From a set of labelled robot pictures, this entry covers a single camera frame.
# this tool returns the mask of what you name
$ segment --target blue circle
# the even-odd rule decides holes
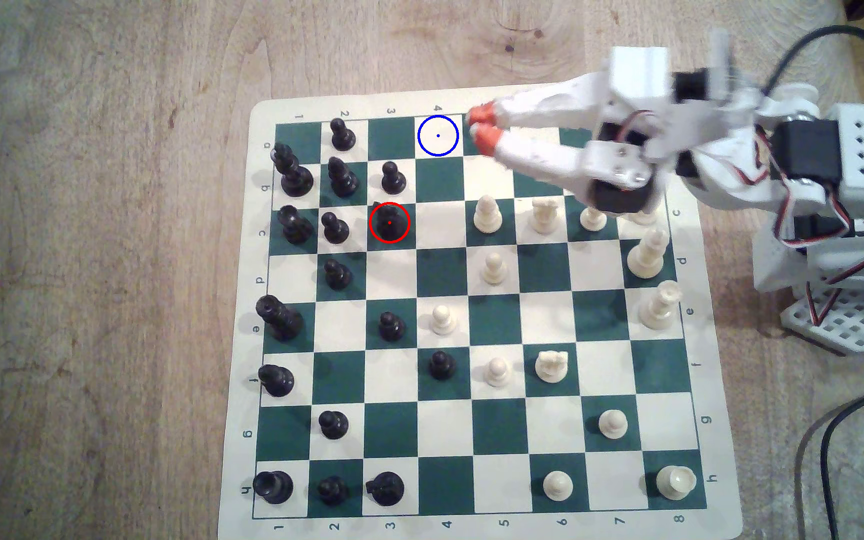
[[[452,124],[452,129],[455,130],[455,143],[452,144],[452,148],[449,148],[448,150],[446,150],[442,153],[429,152],[428,149],[426,148],[426,145],[423,144],[423,127],[425,127],[426,122],[428,122],[432,118],[444,118],[445,120],[448,121],[449,124]],[[453,150],[455,150],[456,146],[459,145],[459,126],[456,126],[455,122],[452,121],[452,119],[448,116],[445,116],[443,114],[433,114],[433,115],[429,116],[428,118],[422,120],[421,124],[418,124],[418,132],[415,134],[415,139],[418,141],[418,147],[421,148],[422,150],[424,150],[425,153],[428,154],[429,156],[435,156],[436,158],[440,158],[442,156],[447,156]]]

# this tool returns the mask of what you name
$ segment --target black cable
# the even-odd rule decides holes
[[[856,26],[846,26],[842,24],[836,24],[831,26],[823,26],[817,30],[812,30],[809,33],[803,35],[798,41],[795,42],[794,45],[785,53],[785,56],[782,57],[782,60],[775,67],[772,77],[769,78],[769,81],[765,84],[765,88],[762,89],[762,93],[765,95],[769,95],[774,91],[776,84],[779,82],[779,78],[782,77],[783,72],[788,68],[789,63],[792,62],[792,59],[795,58],[796,55],[802,51],[806,45],[822,38],[823,36],[828,36],[830,34],[845,34],[848,36],[855,36],[856,38],[862,40],[864,42],[864,30],[858,28]]]
[[[833,431],[850,414],[864,407],[864,396],[849,403],[832,418],[822,435],[822,446],[819,449],[819,471],[822,474],[822,498],[825,500],[825,513],[828,516],[828,532],[832,540],[839,540],[839,527],[835,523],[835,504],[833,500],[833,488],[829,483],[829,442],[833,439]]]

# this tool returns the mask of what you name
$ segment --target wood grain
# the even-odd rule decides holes
[[[551,82],[615,44],[759,79],[834,0],[0,0],[0,538],[207,538],[218,513],[246,129],[258,101]],[[845,39],[791,76],[858,98]],[[755,212],[702,213],[744,538],[826,537],[817,438],[864,354],[786,335]],[[864,539],[864,411],[831,456]]]

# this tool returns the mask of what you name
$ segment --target chess mat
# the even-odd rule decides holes
[[[714,330],[697,202],[678,182],[669,187],[657,227],[671,242],[656,277],[634,276],[624,263],[647,227],[608,218],[591,232],[569,192],[515,173],[475,148],[464,112],[520,86],[272,100],[252,111],[246,156],[236,325],[222,466],[219,537],[264,538],[733,538],[741,532],[738,482]],[[342,117],[355,146],[331,146],[329,121]],[[585,129],[523,129],[530,137],[582,147]],[[315,183],[302,197],[282,192],[272,145],[292,147]],[[342,199],[326,164],[336,156],[360,181]],[[406,189],[388,195],[381,166],[394,161]],[[491,195],[502,227],[483,234],[475,203]],[[558,201],[558,227],[529,225],[532,199]],[[409,215],[405,237],[384,243],[370,234],[375,203],[395,202]],[[275,212],[293,205],[316,236],[293,245]],[[331,212],[350,235],[330,244],[319,221]],[[498,252],[508,276],[498,286],[479,275]],[[322,266],[332,258],[354,278],[329,288]],[[675,280],[682,301],[675,324],[655,331],[638,321],[640,301]],[[298,310],[296,338],[272,338],[256,300],[276,296]],[[458,317],[449,335],[431,331],[431,313]],[[378,315],[393,312],[405,336],[386,342]],[[432,353],[456,360],[437,380]],[[539,351],[568,352],[564,380],[535,373]],[[488,361],[510,362],[510,383],[484,380]],[[270,396],[258,367],[281,365],[294,390]],[[611,440],[597,428],[603,411],[623,411],[627,434]],[[322,411],[342,411],[349,431],[330,440]],[[659,494],[656,473],[685,465],[698,478],[682,500]],[[269,504],[252,490],[259,471],[281,470],[294,494]],[[546,497],[551,471],[569,474],[572,495]],[[397,473],[402,500],[380,506],[364,492],[378,473]],[[315,485],[342,477],[350,497],[318,500]]]

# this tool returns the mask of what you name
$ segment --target red circle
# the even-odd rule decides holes
[[[402,232],[402,236],[396,238],[395,240],[383,240],[382,238],[379,238],[378,234],[376,234],[376,230],[372,227],[372,218],[376,215],[376,211],[386,205],[398,207],[398,209],[401,210],[402,213],[405,215],[405,218],[409,220],[409,226],[405,227],[405,232]],[[412,216],[409,215],[409,211],[402,207],[402,204],[399,204],[398,202],[382,202],[381,204],[376,204],[375,208],[373,208],[372,212],[368,215],[368,231],[372,233],[372,236],[380,242],[384,242],[386,244],[395,244],[396,242],[404,239],[405,236],[409,234],[410,230],[412,230]]]

